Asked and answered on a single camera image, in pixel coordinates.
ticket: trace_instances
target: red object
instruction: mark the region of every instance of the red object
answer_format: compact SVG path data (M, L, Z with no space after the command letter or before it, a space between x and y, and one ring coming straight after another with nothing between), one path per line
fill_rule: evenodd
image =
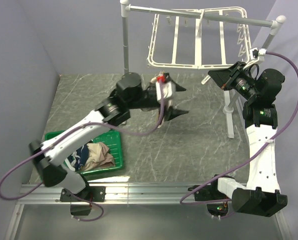
M161 76L157 76L157 82L159 83L159 81L165 83L166 82L166 78L164 75L161 75Z

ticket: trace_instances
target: robotic arm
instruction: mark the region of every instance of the robotic arm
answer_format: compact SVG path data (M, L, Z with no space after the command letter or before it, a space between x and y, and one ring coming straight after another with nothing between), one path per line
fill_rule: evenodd
M124 74L110 96L97 105L80 122L55 138L44 142L36 140L29 144L32 154L51 147L44 154L33 159L33 164L44 185L46 187L62 187L84 200L92 199L92 191L86 179L69 170L64 165L64 160L91 139L108 132L111 129L108 124L118 126L128 120L131 117L130 109L142 109L143 111L158 109L161 105L161 92L163 92L165 102L164 121L188 113L188 111L173 108L171 100L176 92L185 90L176 84L168 73L162 73L153 78L146 89L142 88L141 77L137 73ZM78 126L84 127L74 131L54 146L55 141L68 135Z
M269 145L250 162L246 186L225 176L215 182L216 188L213 189L231 199L235 212L271 217L288 203L287 196L280 194L276 174L275 140L271 140L278 126L273 102L282 88L285 76L275 69L266 69L255 79L251 74L247 74L251 69L246 71L245 65L244 62L237 62L228 69L210 70L208 74L221 89L235 89L246 99L242 113L250 157L265 143Z

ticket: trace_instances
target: green basket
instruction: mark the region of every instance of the green basket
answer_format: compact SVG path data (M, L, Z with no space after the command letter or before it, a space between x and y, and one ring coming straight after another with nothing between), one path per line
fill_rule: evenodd
M52 139L59 134L62 134L64 131L54 131L48 132L45 134L44 139ZM109 153L114 157L115 166L94 169L91 171L83 171L80 174L83 176L92 176L96 174L102 174L106 172L116 171L124 167L123 161L123 151L121 148L120 133L118 131L108 131L105 132L92 140L93 143L104 143L110 149Z

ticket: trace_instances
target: drying rack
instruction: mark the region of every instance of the drying rack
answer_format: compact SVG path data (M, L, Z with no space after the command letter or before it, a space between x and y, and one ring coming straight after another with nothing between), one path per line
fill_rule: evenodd
M225 49L225 37L224 37L224 23L234 23L237 25L238 41L237 44L240 45L238 57L247 65L251 63L258 63L264 61L264 57L258 59L253 58L252 54L252 44L250 40L249 25L267 27L270 28L270 33L262 45L262 49L267 49L274 39L275 35L278 33L279 29L286 21L286 17L281 15L276 18L276 20L259 20L247 18L247 12L242 7L219 7L219 8L206 8L206 9L160 9L153 7L142 7L133 6L129 3L129 0L120 0L121 4L121 16L122 16L122 34L123 34L123 66L124 73L129 72L129 44L128 44L128 17L131 11L152 13L154 15L154 21L152 24L152 35L149 45L149 54L147 57L148 65L157 68L177 68L177 69L196 69L196 70L216 70L216 69L226 69L230 67L234 62L228 63L226 58ZM238 12L241 17L228 16L227 13ZM160 15L167 16L167 20L170 20L170 16L176 16L174 24L174 38L173 38L173 49L172 49L172 59L171 62L155 62L155 46L156 46L156 36L159 26ZM176 63L177 58L177 43L178 43L178 31L180 17L185 19L191 18L195 19L195 49L194 49L194 64L179 64ZM219 37L220 37L220 52L221 52L221 64L203 64L202 62L202 21L203 19L207 21L217 21L219 22ZM210 79L207 76L202 80L202 84L205 84ZM239 98L239 93L235 93L232 99L230 98L230 92L224 91L224 108L222 112L226 116L227 124L227 136L229 138L234 138L234 124L233 124L233 112L234 104L237 105L238 111L241 113L242 104Z

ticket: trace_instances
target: white pipe joint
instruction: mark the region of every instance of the white pipe joint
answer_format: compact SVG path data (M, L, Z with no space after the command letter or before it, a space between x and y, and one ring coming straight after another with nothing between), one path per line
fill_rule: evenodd
M280 28L282 25L285 23L286 17L284 15L278 16L275 21L273 21L272 26L271 26L271 31L270 34L275 36L279 32Z
M129 8L129 0L120 0L121 4L121 17L127 18L129 16L129 11L127 8Z

